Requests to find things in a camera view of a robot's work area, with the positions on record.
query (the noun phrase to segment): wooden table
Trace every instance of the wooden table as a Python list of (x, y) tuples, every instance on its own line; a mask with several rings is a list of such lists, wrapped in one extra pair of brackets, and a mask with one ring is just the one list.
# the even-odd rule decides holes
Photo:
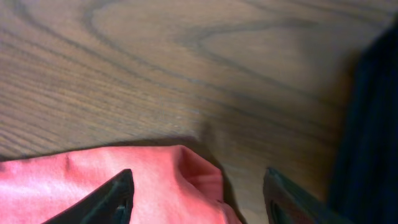
[(268, 166), (325, 199), (359, 53), (393, 0), (3, 0), (2, 160), (185, 144), (267, 223)]

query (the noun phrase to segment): wood grain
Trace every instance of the wood grain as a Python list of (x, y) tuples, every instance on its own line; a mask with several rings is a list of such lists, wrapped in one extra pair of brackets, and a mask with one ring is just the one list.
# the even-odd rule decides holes
[(397, 9), (389, 0), (2, 0), (0, 152), (188, 144), (223, 168), (244, 219), (267, 223), (267, 166), (325, 199), (350, 68)]

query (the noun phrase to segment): dark blue fabric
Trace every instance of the dark blue fabric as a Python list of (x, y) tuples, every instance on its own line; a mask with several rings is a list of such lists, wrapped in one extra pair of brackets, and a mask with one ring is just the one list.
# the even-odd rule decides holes
[(398, 223), (398, 24), (362, 56), (328, 205), (355, 223)]

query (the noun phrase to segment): brown wooden surface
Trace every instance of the brown wooden surface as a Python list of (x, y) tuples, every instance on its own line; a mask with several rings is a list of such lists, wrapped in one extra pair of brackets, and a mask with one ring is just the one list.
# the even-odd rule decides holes
[(350, 66), (393, 0), (3, 0), (5, 159), (187, 144), (248, 223), (274, 166), (325, 199)]

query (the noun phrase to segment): red cloth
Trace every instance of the red cloth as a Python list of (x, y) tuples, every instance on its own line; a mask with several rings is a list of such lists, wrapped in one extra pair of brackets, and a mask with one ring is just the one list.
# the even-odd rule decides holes
[(132, 224), (240, 223), (221, 172), (185, 146), (102, 147), (0, 163), (0, 223), (42, 223), (123, 169), (134, 179)]

